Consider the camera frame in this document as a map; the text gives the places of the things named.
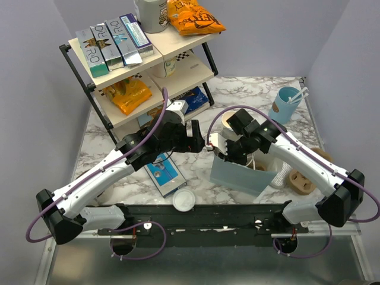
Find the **light blue paper bag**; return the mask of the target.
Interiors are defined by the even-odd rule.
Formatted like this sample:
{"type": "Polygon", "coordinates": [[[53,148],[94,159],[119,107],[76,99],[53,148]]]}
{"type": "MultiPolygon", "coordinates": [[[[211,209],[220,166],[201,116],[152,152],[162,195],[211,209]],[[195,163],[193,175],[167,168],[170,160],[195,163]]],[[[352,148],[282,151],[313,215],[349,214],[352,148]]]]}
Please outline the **light blue paper bag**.
{"type": "Polygon", "coordinates": [[[259,150],[248,155],[247,159],[247,164],[240,165],[215,157],[211,168],[210,182],[234,191],[258,196],[270,185],[270,182],[282,168],[283,161],[259,150]],[[254,170],[252,168],[253,162],[265,164],[267,170],[254,170]]]}

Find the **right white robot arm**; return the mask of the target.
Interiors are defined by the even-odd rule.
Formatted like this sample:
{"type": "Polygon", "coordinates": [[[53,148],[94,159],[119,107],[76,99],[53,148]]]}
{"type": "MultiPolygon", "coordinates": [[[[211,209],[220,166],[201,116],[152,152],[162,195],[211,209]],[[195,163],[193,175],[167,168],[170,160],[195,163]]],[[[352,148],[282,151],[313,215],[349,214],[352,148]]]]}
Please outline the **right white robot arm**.
{"type": "Polygon", "coordinates": [[[288,203],[273,218],[277,231],[285,233],[295,224],[318,220],[343,227],[362,202],[365,178],[362,172],[348,172],[332,164],[302,145],[276,121],[267,119],[259,123],[245,109],[240,109],[227,124],[239,136],[237,141],[227,141],[227,161],[245,164],[249,153],[260,150],[289,164],[323,194],[320,200],[288,203]]]}

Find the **single brown cup carrier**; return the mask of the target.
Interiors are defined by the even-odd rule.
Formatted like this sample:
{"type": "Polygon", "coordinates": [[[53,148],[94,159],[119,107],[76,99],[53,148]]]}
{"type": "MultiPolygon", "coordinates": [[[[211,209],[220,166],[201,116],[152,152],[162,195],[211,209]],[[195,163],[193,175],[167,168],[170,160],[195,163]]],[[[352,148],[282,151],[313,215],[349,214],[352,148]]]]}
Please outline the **single brown cup carrier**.
{"type": "Polygon", "coordinates": [[[265,164],[261,163],[260,161],[257,161],[257,162],[253,162],[252,163],[252,168],[254,170],[259,170],[259,171],[266,171],[267,170],[267,167],[265,164]]]}

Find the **stack of white lids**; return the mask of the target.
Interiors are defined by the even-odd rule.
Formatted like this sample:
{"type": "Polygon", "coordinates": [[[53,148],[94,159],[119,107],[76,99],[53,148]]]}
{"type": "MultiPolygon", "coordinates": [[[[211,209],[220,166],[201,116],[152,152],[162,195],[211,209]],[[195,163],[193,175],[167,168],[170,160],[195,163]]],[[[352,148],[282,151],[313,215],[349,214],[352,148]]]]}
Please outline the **stack of white lids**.
{"type": "Polygon", "coordinates": [[[173,206],[180,212],[190,211],[196,202],[195,194],[185,188],[177,190],[173,196],[173,206]]]}

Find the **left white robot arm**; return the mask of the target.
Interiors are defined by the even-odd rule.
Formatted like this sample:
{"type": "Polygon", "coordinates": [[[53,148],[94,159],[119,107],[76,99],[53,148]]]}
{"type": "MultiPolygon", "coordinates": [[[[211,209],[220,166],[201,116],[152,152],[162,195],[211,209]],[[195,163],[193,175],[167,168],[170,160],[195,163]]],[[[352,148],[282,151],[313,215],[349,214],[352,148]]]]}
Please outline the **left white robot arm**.
{"type": "Polygon", "coordinates": [[[108,228],[124,235],[132,226],[131,219],[120,207],[110,208],[110,218],[104,220],[94,214],[85,215],[89,202],[120,179],[138,171],[167,152],[199,153],[205,146],[200,124],[191,122],[192,134],[187,134],[185,123],[174,111],[167,110],[153,123],[120,140],[100,163],[82,177],[53,192],[42,189],[37,205],[43,221],[58,245],[68,243],[89,229],[108,228]]]}

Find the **stack of paper cups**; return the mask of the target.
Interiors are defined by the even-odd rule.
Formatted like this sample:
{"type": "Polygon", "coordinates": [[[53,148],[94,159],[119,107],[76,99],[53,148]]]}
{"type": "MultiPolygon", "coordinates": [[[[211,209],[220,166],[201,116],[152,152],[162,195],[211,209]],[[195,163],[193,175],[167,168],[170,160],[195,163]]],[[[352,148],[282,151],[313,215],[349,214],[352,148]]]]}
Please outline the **stack of paper cups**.
{"type": "Polygon", "coordinates": [[[227,123],[227,120],[232,117],[236,112],[234,110],[229,110],[221,116],[221,123],[223,126],[223,130],[221,132],[221,135],[223,138],[227,140],[236,141],[239,139],[239,136],[235,134],[235,132],[232,130],[232,127],[227,123]]]}

